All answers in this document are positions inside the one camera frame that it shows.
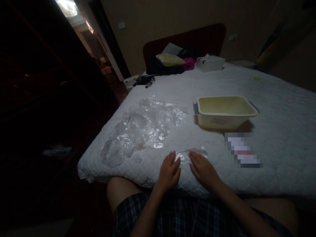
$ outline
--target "leg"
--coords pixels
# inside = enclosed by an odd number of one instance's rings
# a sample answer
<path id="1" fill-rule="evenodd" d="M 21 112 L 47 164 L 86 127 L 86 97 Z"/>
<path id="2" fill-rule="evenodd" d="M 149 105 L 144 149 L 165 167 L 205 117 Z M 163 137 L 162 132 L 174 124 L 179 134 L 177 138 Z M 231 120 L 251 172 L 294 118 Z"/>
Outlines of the leg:
<path id="1" fill-rule="evenodd" d="M 122 201 L 137 193 L 141 193 L 141 191 L 132 181 L 122 177 L 112 177 L 107 186 L 107 196 L 112 213 Z"/>
<path id="2" fill-rule="evenodd" d="M 298 232 L 298 216 L 292 202 L 282 198 L 245 199 L 250 207 L 262 211 L 284 225 L 295 237 Z"/>

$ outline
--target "bottle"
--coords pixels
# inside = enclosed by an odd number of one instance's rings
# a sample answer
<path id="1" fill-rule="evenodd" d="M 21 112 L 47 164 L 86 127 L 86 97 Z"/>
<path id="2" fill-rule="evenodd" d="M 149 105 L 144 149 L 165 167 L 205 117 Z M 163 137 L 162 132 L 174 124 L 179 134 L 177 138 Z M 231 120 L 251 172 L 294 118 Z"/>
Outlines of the bottle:
<path id="1" fill-rule="evenodd" d="M 154 83 L 155 83 L 155 80 L 150 80 L 150 82 L 146 84 L 145 88 L 151 87 L 151 85 Z"/>

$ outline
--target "pink cloth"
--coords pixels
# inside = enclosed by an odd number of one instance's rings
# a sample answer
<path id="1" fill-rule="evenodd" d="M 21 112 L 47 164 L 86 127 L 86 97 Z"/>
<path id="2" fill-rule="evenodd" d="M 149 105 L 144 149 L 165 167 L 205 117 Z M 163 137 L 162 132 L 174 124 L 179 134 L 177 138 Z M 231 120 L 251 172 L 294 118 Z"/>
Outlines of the pink cloth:
<path id="1" fill-rule="evenodd" d="M 185 58 L 185 65 L 183 65 L 183 68 L 185 71 L 193 70 L 195 66 L 195 60 L 194 58 Z"/>

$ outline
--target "finger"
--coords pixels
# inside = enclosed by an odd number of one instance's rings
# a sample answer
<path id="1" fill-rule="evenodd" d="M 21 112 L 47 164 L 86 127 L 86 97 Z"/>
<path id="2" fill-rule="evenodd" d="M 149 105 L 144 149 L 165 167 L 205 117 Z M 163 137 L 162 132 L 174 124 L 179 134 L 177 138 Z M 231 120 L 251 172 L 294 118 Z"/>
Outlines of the finger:
<path id="1" fill-rule="evenodd" d="M 197 154 L 196 152 L 194 152 L 194 151 L 190 151 L 190 152 L 189 152 L 189 154 L 191 154 L 191 156 L 193 156 L 193 157 L 194 157 L 194 159 L 195 159 L 198 163 L 200 163 L 200 160 L 199 160 L 198 154 Z"/>
<path id="2" fill-rule="evenodd" d="M 195 178 L 196 178 L 197 180 L 199 180 L 199 179 L 200 179 L 200 176 L 199 176 L 199 174 L 198 174 L 198 171 L 197 171 L 196 168 L 194 167 L 194 165 L 190 164 L 190 169 L 191 169 L 191 172 L 193 173 L 193 175 L 195 176 Z"/>
<path id="3" fill-rule="evenodd" d="M 204 156 L 202 156 L 201 154 L 198 153 L 197 156 L 198 156 L 200 161 L 205 161 L 205 160 L 207 161 L 207 159 Z"/>
<path id="4" fill-rule="evenodd" d="M 177 170 L 177 172 L 175 173 L 173 177 L 174 185 L 179 183 L 180 174 L 181 174 L 181 168 Z"/>
<path id="5" fill-rule="evenodd" d="M 176 162 L 174 162 L 173 165 L 171 166 L 172 173 L 175 173 L 177 171 L 177 169 L 180 166 L 180 162 L 181 162 L 181 159 L 180 159 L 180 156 L 179 156 L 178 159 L 176 160 Z"/>
<path id="6" fill-rule="evenodd" d="M 194 166 L 198 166 L 199 165 L 198 161 L 190 153 L 189 153 L 189 158 L 191 159 L 191 161 L 194 164 Z"/>
<path id="7" fill-rule="evenodd" d="M 172 164 L 174 163 L 174 159 L 175 159 L 175 151 L 171 153 L 171 156 L 168 161 L 169 166 L 172 166 Z"/>
<path id="8" fill-rule="evenodd" d="M 166 158 L 164 159 L 164 161 L 162 162 L 162 164 L 165 164 L 165 163 L 170 159 L 171 153 L 172 153 L 172 151 L 166 156 Z"/>

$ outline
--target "doorway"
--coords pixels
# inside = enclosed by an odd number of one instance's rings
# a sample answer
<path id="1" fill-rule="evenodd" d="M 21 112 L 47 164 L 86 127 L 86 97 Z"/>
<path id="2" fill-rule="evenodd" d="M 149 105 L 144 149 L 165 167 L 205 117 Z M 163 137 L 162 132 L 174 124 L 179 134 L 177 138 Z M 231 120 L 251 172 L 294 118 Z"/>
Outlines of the doorway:
<path id="1" fill-rule="evenodd" d="M 74 0 L 55 1 L 108 84 L 114 85 L 124 80 L 118 67 L 113 67 L 113 63 L 116 64 L 114 58 L 109 59 L 109 51 L 91 26 L 84 5 L 76 4 Z"/>

